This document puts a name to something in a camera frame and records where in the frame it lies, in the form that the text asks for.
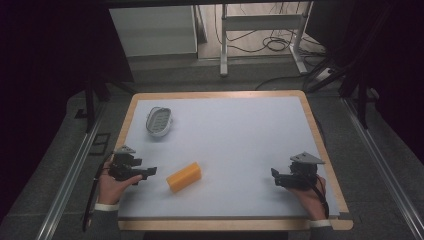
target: shirt cuff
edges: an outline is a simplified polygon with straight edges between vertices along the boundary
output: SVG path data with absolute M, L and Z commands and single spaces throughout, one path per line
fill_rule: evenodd
M 117 211 L 119 209 L 119 204 L 107 205 L 107 204 L 96 203 L 96 205 L 94 205 L 94 209 L 99 211 L 104 211 L 104 212 L 112 212 L 112 211 Z
M 330 227 L 331 226 L 331 222 L 328 219 L 317 220 L 317 221 L 310 221 L 309 226 L 311 226 L 311 227 Z

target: metal frame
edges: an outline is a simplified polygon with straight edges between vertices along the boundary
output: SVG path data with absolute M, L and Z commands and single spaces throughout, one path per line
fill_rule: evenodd
M 294 43 L 290 45 L 290 51 L 296 62 L 300 74 L 306 74 L 307 70 L 299 55 L 299 45 L 306 27 L 306 22 L 311 8 L 308 2 L 302 14 L 291 15 L 255 15 L 255 16 L 227 16 L 227 4 L 222 4 L 222 44 L 220 74 L 222 77 L 228 75 L 228 53 L 227 53 L 227 31 L 248 30 L 276 30 L 297 29 Z
M 353 124 L 358 130 L 364 145 L 370 153 L 371 159 L 374 161 L 376 168 L 381 174 L 381 178 L 385 182 L 387 189 L 389 190 L 400 212 L 405 218 L 405 221 L 411 229 L 415 239 L 424 239 L 424 223 L 418 210 L 415 208 L 414 204 L 409 199 L 408 195 L 406 195 L 402 186 L 396 179 L 395 175 L 390 169 L 390 166 L 387 164 L 386 159 L 372 138 L 371 133 L 362 126 L 362 123 L 356 117 L 357 111 L 352 101 L 342 99 L 342 103 L 345 105 Z
M 193 6 L 194 18 L 196 23 L 196 33 L 197 33 L 197 41 L 198 43 L 207 43 L 208 42 L 208 34 L 206 32 L 205 20 L 203 19 L 202 9 L 200 5 Z
M 96 136 L 97 130 L 99 129 L 100 122 L 103 118 L 107 103 L 100 102 L 99 107 L 97 108 L 97 118 L 93 123 L 93 127 L 90 132 L 88 132 L 83 142 L 81 143 L 80 148 L 78 149 L 77 154 L 66 174 L 62 185 L 59 188 L 56 197 L 52 202 L 52 206 L 49 209 L 44 222 L 40 227 L 40 231 L 37 234 L 36 239 L 52 239 L 56 231 L 59 220 L 62 217 L 63 211 L 65 210 L 66 204 L 68 203 L 69 197 L 74 189 L 74 185 L 78 179 L 79 173 L 81 172 L 82 166 L 84 165 L 85 159 L 87 157 L 88 151 L 93 143 L 94 137 Z

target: metal rail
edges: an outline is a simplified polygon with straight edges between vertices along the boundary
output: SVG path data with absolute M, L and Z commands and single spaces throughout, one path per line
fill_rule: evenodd
M 63 211 L 68 203 L 69 197 L 74 189 L 75 182 L 78 179 L 78 175 L 81 172 L 81 168 L 84 165 L 85 158 L 87 157 L 88 151 L 90 150 L 91 144 L 93 143 L 94 137 L 99 129 L 100 122 L 103 118 L 104 111 L 107 103 L 100 102 L 97 108 L 97 118 L 93 124 L 90 132 L 88 132 L 77 154 L 53 200 L 53 203 L 44 218 L 44 222 L 41 225 L 40 231 L 37 234 L 36 240 L 50 240 L 56 231 L 57 225 L 59 224 L 60 218 L 62 217 Z
M 374 139 L 372 138 L 370 132 L 367 129 L 364 129 L 362 127 L 362 124 L 357 119 L 357 113 L 355 107 L 353 106 L 353 103 L 346 99 L 342 99 L 342 102 L 346 106 L 352 122 L 358 130 L 390 194 L 392 195 L 400 212 L 405 218 L 406 223 L 411 229 L 412 234 L 414 235 L 415 239 L 423 240 L 424 224 L 417 209 L 415 208 L 409 197 L 406 195 L 402 186 L 397 181 L 395 175 L 390 169 L 390 166 L 387 164 L 386 159 L 384 158 L 383 154 L 381 154 L 377 144 L 374 142 Z

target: gray floor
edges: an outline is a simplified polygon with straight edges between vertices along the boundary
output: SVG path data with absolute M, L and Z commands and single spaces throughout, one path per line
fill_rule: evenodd
M 254 90 L 261 82 L 282 76 L 297 76 L 291 57 L 231 59 L 229 76 L 219 77 L 217 60 L 160 60 L 143 62 L 132 59 L 135 82 L 128 84 L 139 92 L 180 91 L 245 91 Z M 337 232 L 341 239 L 415 239 L 379 171 L 371 160 L 346 107 L 337 96 L 339 82 L 308 95 L 317 120 L 322 125 L 326 148 L 339 180 L 354 228 Z M 289 77 L 263 85 L 260 90 L 301 89 L 302 78 Z M 107 150 L 113 149 L 131 96 L 109 85 L 112 93 L 98 134 L 110 134 Z M 75 119 L 84 108 L 84 95 L 68 102 L 67 115 L 55 140 L 37 171 L 15 202 L 0 227 L 0 239 L 35 239 L 50 209 L 52 200 L 84 138 L 86 122 Z M 372 104 L 368 106 L 370 131 L 382 154 L 403 186 L 406 194 L 423 216 L 424 167 L 381 119 Z M 93 146 L 92 154 L 101 147 Z M 93 174 L 102 156 L 89 155 L 53 239 L 81 239 L 81 217 L 85 209 Z M 307 239 L 307 231 L 290 232 L 290 239 Z M 125 232 L 124 239 L 140 239 L 142 233 Z

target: finger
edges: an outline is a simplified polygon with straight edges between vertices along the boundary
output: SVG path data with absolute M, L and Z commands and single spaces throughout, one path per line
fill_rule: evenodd
M 110 167 L 110 164 L 112 164 L 112 161 L 106 161 L 106 162 L 103 164 L 103 168 L 109 168 L 109 167 Z
M 110 175 L 109 175 L 109 168 L 103 168 L 103 169 L 102 169 L 102 174 L 101 174 L 101 176 L 104 176 L 104 175 L 106 175 L 106 176 L 109 176 L 109 177 L 110 177 Z
M 132 178 L 129 178 L 129 179 L 123 181 L 121 184 L 125 187 L 128 187 L 130 185 L 133 185 L 134 183 L 138 183 L 142 178 L 143 178 L 143 176 L 137 175 L 137 176 L 134 176 Z

